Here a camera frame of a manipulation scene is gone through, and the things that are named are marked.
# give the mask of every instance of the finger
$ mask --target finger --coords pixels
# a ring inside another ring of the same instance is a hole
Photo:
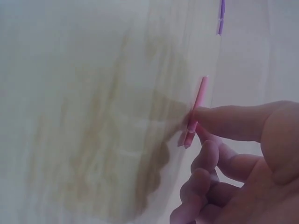
[[[250,107],[222,106],[198,109],[194,117],[208,132],[217,136],[260,142],[267,118],[287,103],[280,101]]]
[[[209,203],[222,208],[227,205],[227,203],[239,189],[239,187],[233,186],[231,184],[220,182],[213,186],[206,196]]]
[[[230,179],[245,182],[261,156],[237,154],[226,144],[219,146],[218,168]]]
[[[188,224],[194,221],[202,207],[203,202],[200,196],[189,197],[171,213],[170,224]]]
[[[211,140],[206,140],[201,147],[199,155],[191,164],[191,172],[197,168],[203,168],[211,172],[217,166],[218,159],[219,151],[217,144]]]
[[[185,202],[194,194],[205,195],[210,189],[210,182],[210,174],[206,170],[201,168],[195,170],[180,190],[181,201]]]
[[[219,216],[220,212],[220,207],[213,204],[208,204],[203,208],[202,211],[200,211],[200,214],[196,218],[196,221],[198,224],[213,224],[216,218]]]
[[[205,141],[211,140],[215,142],[217,145],[222,143],[221,138],[209,133],[206,129],[204,129],[201,125],[197,125],[196,127],[196,134],[198,135],[201,144],[203,145]]]

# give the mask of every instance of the stain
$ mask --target stain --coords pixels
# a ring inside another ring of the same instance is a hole
[[[150,64],[154,58],[158,59],[154,90],[145,91],[126,85],[123,77],[128,63],[127,48],[132,41],[131,31],[132,28],[124,34],[112,67],[100,68],[93,77],[96,81],[88,82],[88,88],[81,88],[82,94],[90,97],[81,117],[83,125],[78,127],[78,148],[72,148],[73,144],[64,139],[66,131],[73,127],[68,116],[76,102],[62,96],[60,132],[54,128],[45,132],[49,121],[46,115],[42,115],[33,138],[35,149],[29,161],[30,184],[42,182],[36,172],[39,169],[37,164],[43,164],[43,183],[53,189],[49,200],[73,213],[97,217],[109,224],[133,221],[146,210],[148,196],[159,188],[161,169],[170,159],[166,143],[180,129],[181,121],[188,112],[188,106],[174,100],[186,81],[188,66],[164,32],[156,34],[147,30],[145,35],[147,62]],[[89,74],[88,65],[84,66],[76,72],[80,73],[82,85],[87,85],[84,80],[88,78],[84,76]],[[142,108],[131,111],[128,107],[119,106],[122,94],[126,95],[126,99],[137,100],[133,103],[135,105],[140,102],[149,106],[149,111]],[[127,122],[120,124],[115,113],[126,116]],[[146,130],[134,126],[136,118],[147,120]],[[156,121],[163,122],[163,125],[157,126]],[[123,136],[130,136],[132,141]],[[42,141],[47,146],[43,150],[49,150],[43,158],[39,152]],[[133,147],[123,147],[126,142]],[[129,157],[121,154],[120,150],[136,153],[136,156]],[[58,158],[62,152],[64,158]],[[45,191],[44,187],[40,188],[39,194],[42,191]]]

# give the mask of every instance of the pink straw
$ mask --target pink straw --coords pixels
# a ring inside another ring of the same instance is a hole
[[[205,96],[206,93],[206,88],[207,88],[207,84],[208,84],[208,76],[205,76],[202,78],[201,80],[201,84],[199,87],[199,91],[191,112],[191,117],[187,126],[187,135],[184,141],[184,146],[185,148],[189,148],[192,144],[193,138],[195,136],[195,130],[196,130],[196,126],[198,124],[198,122],[196,120],[193,119],[195,111],[198,107],[200,107],[202,105],[203,102],[203,98]]]

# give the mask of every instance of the purple straw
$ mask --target purple straw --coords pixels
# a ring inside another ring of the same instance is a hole
[[[224,13],[225,13],[225,0],[221,0],[221,13],[220,13],[220,26],[218,34],[221,36],[224,24]]]
[[[224,13],[225,13],[225,0],[221,0],[220,20],[224,19]]]
[[[220,36],[222,35],[223,23],[224,23],[224,21],[221,20],[221,21],[220,21],[220,26],[219,26],[219,31],[218,31],[218,34],[219,34]]]

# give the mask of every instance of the hand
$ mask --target hand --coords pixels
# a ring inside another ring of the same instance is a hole
[[[171,224],[299,223],[299,104],[199,109],[200,154]],[[218,137],[260,142],[263,157],[237,154]],[[244,185],[219,182],[215,167]]]

